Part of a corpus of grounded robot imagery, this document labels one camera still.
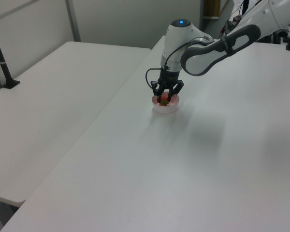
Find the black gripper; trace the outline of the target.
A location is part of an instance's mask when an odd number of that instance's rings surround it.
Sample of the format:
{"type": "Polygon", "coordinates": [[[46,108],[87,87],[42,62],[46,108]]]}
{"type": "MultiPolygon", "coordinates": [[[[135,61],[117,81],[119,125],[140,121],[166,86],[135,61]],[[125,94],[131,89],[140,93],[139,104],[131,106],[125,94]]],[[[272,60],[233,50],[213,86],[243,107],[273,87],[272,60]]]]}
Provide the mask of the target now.
{"type": "Polygon", "coordinates": [[[161,96],[165,90],[165,85],[169,85],[168,101],[170,102],[173,95],[177,95],[184,83],[178,80],[180,72],[170,72],[168,70],[160,69],[159,81],[151,81],[153,94],[157,97],[157,102],[160,103],[161,96]]]}

